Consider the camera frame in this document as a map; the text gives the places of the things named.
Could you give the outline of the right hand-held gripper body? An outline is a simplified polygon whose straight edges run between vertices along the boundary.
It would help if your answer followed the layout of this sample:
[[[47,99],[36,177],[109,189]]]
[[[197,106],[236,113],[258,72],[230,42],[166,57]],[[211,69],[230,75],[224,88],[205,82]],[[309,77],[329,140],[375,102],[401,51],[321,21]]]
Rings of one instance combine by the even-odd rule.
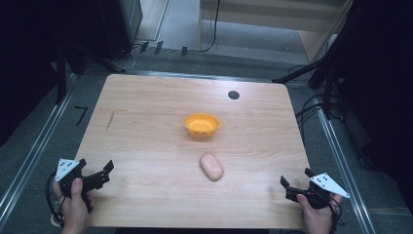
[[[327,173],[310,177],[309,187],[306,190],[292,187],[290,184],[289,189],[285,190],[285,198],[293,202],[298,202],[296,198],[298,194],[304,195],[311,207],[316,210],[330,204],[331,194],[350,198],[350,194]]]

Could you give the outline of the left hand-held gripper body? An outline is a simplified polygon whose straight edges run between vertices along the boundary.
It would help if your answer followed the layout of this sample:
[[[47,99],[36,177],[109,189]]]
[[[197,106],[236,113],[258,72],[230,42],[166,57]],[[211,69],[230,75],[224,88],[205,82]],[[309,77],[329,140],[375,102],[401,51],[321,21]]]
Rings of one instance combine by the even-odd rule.
[[[68,160],[60,158],[56,168],[55,180],[59,183],[60,190],[64,196],[71,195],[71,186],[75,178],[83,181],[82,193],[86,194],[94,189],[100,189],[104,183],[110,180],[109,174],[102,170],[92,175],[83,176],[78,168],[79,160]]]

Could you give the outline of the person's right hand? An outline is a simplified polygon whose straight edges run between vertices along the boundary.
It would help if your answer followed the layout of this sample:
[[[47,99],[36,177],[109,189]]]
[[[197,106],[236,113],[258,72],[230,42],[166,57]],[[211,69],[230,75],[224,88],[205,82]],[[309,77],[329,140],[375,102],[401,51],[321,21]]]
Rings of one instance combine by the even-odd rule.
[[[304,195],[298,194],[296,198],[303,212],[306,234],[329,234],[333,224],[333,214],[338,209],[342,197],[333,194],[330,206],[319,210],[313,209]]]

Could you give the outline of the person's left hand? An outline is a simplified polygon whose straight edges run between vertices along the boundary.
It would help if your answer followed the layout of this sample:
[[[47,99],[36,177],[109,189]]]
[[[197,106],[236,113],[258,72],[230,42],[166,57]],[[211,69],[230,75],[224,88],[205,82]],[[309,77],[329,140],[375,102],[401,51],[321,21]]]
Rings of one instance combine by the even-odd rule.
[[[61,205],[64,225],[61,234],[86,234],[92,223],[92,215],[82,199],[83,181],[75,178],[71,185],[71,197],[64,198],[57,181],[53,184],[57,200]]]

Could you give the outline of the pale pink potato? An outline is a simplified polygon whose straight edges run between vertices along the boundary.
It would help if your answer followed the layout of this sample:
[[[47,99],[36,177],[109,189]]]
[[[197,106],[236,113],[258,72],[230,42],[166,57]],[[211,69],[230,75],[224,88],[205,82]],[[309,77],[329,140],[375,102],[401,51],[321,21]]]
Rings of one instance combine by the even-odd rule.
[[[223,177],[223,167],[213,155],[206,154],[202,156],[200,159],[200,166],[206,176],[212,181],[217,181]]]

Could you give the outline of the black metal stand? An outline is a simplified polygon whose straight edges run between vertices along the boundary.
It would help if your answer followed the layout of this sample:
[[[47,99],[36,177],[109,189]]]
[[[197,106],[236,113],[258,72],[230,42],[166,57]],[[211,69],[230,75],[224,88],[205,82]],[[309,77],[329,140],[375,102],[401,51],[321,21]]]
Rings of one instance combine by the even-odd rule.
[[[63,43],[59,42],[56,47],[56,104],[60,104],[66,95],[66,70]]]

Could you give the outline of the black stand leg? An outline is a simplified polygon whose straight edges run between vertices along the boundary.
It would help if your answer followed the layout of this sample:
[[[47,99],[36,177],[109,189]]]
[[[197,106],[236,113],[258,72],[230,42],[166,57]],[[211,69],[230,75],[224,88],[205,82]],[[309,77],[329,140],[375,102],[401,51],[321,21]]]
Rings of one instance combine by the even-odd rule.
[[[305,65],[304,67],[302,67],[302,68],[300,68],[300,69],[298,69],[298,70],[296,70],[296,71],[294,71],[290,74],[287,74],[287,75],[283,76],[282,78],[273,79],[272,82],[275,83],[275,84],[285,84],[285,83],[287,83],[291,80],[294,80],[295,78],[297,78],[297,77],[299,77],[303,74],[306,74],[310,71],[321,68],[326,63],[327,63],[326,58],[320,58],[320,59],[318,59],[318,60],[316,60],[316,61],[314,61],[314,62],[312,62],[308,65]]]

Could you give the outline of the orange plastic bowl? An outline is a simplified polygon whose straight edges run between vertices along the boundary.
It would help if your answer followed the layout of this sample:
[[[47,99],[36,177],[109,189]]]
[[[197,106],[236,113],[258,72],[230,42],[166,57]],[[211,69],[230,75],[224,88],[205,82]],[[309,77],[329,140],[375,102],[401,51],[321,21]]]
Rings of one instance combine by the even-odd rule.
[[[206,113],[193,113],[183,119],[183,125],[191,137],[211,137],[219,128],[216,117]]]

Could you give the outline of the dark cabinet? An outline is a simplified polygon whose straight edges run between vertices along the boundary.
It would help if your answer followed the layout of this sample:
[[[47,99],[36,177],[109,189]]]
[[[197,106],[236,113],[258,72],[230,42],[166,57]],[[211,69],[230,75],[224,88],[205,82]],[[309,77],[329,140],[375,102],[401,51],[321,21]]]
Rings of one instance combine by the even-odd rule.
[[[108,59],[131,51],[143,18],[140,0],[98,0],[103,23],[104,46]]]

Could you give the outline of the aluminium floor rail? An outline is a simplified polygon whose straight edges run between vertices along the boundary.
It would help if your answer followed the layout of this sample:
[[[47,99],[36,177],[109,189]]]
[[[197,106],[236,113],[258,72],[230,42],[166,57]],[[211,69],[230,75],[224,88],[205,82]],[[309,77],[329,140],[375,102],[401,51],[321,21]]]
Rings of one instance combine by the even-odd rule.
[[[7,223],[25,186],[41,161],[80,75],[71,73],[66,96],[56,104],[56,89],[47,94],[12,137],[0,147],[0,230]]]
[[[334,156],[340,176],[345,184],[345,187],[347,188],[347,191],[350,193],[350,201],[361,232],[362,234],[377,234],[369,211],[365,206],[361,193],[359,192],[356,181],[347,163],[345,153],[339,143],[331,121],[325,117],[322,110],[319,110],[318,116]]]

